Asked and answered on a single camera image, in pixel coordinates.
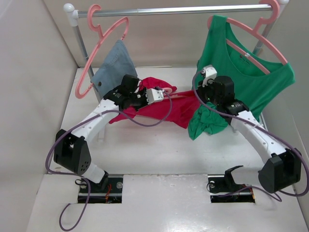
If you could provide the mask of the red t shirt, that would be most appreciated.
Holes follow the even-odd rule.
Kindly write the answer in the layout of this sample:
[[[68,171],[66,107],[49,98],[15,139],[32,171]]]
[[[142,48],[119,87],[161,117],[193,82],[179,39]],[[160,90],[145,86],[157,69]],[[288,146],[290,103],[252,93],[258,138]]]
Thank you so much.
[[[177,90],[176,86],[172,86],[169,83],[154,77],[147,77],[142,81],[146,89],[155,87],[160,87],[163,89],[165,87],[169,87],[175,92]],[[191,97],[176,98],[171,99],[171,101],[169,101],[169,99],[163,99],[161,102],[146,105],[138,111],[136,111],[133,107],[129,107],[124,110],[124,113],[130,118],[134,118],[135,116],[145,116],[173,122],[176,125],[186,129],[198,107],[199,102],[193,94]]]

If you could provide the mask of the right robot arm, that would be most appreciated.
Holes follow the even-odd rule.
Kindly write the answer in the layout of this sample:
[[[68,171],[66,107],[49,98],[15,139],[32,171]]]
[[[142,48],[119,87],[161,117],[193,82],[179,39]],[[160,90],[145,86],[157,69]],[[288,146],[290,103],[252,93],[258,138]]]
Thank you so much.
[[[236,99],[230,77],[203,76],[204,80],[198,84],[198,96],[204,103],[214,104],[219,115],[238,130],[261,157],[264,166],[257,174],[260,185],[274,193],[297,183],[301,177],[301,160],[296,151],[263,132],[249,107]]]

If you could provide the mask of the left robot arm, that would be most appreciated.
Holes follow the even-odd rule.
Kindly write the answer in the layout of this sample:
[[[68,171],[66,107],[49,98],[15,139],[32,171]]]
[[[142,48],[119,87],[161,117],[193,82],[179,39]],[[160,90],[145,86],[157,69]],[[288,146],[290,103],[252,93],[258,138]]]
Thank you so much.
[[[138,77],[126,74],[121,83],[109,90],[98,106],[73,129],[61,129],[56,134],[53,160],[69,170],[70,174],[91,181],[96,191],[107,187],[108,174],[98,167],[91,158],[88,143],[124,109],[130,106],[146,105],[146,90],[139,90]]]

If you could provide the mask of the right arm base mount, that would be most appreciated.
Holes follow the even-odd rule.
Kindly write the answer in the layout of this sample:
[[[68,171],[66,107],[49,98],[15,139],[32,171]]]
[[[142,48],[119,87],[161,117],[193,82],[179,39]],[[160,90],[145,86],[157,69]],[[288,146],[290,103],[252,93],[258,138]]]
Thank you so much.
[[[235,169],[243,167],[238,165],[225,170],[224,174],[208,175],[206,188],[210,193],[211,203],[255,203],[254,193],[245,184],[236,184],[232,176]]]

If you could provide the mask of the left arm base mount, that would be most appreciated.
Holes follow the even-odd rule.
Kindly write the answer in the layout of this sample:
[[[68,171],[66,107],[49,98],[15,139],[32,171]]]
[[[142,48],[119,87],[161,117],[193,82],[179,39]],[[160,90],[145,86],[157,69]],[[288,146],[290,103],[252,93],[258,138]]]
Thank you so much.
[[[107,184],[90,183],[90,197],[88,203],[122,203],[123,175],[112,174],[108,177]],[[85,203],[88,195],[88,186],[82,179],[76,179],[75,184],[79,187],[77,202]]]

